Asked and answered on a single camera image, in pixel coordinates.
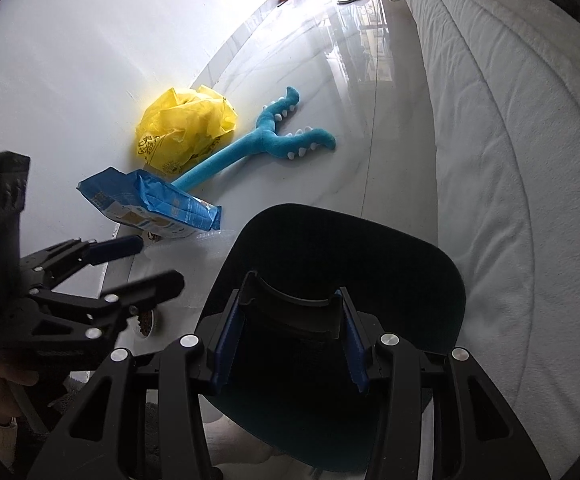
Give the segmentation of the black trash bin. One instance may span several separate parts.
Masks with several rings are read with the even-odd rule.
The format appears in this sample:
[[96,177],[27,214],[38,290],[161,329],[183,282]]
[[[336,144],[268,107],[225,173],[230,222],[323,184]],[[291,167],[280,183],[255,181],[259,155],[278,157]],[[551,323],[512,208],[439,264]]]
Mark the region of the black trash bin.
[[385,332],[446,353],[465,313],[457,266],[440,248],[388,226],[283,204],[243,226],[203,315],[223,312],[249,273],[296,303],[259,297],[252,313],[238,315],[229,375],[209,403],[309,466],[365,470],[384,399],[357,386],[360,356],[343,313],[327,301],[345,289],[356,311],[374,316]]

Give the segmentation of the blue food bag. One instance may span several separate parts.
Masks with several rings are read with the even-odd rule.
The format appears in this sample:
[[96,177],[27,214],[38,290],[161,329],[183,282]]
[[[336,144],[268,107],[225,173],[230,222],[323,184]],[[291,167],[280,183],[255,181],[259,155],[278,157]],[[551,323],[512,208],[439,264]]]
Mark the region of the blue food bag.
[[80,181],[77,190],[107,219],[164,238],[220,229],[221,208],[139,169],[113,167]]

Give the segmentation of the yellow plastic bag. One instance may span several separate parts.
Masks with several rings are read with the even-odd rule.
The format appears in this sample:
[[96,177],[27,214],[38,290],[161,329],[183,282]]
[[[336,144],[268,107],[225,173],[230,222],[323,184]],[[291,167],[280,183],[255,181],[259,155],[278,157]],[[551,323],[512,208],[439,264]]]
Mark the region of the yellow plastic bag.
[[180,176],[229,144],[237,122],[235,108],[215,90],[170,88],[144,111],[134,149],[147,166]]

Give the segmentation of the blue plush toy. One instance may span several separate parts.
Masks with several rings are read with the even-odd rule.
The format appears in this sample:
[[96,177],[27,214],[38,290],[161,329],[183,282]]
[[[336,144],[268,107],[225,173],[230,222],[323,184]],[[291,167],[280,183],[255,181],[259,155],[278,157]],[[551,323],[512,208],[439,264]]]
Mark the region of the blue plush toy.
[[296,110],[300,99],[296,88],[288,86],[285,96],[262,108],[261,114],[256,119],[255,128],[250,133],[212,154],[171,184],[180,191],[188,192],[239,160],[254,155],[266,154],[274,158],[293,160],[305,156],[308,151],[314,151],[316,148],[334,150],[337,141],[325,129],[305,128],[285,136],[277,133],[277,127],[288,114]]

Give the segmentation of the light grey bed cover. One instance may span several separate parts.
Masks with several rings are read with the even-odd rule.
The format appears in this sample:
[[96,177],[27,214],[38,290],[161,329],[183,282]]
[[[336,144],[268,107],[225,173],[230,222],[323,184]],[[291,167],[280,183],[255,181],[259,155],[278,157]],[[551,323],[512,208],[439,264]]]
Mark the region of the light grey bed cover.
[[552,0],[405,0],[433,110],[458,342],[552,478],[580,457],[580,22]]

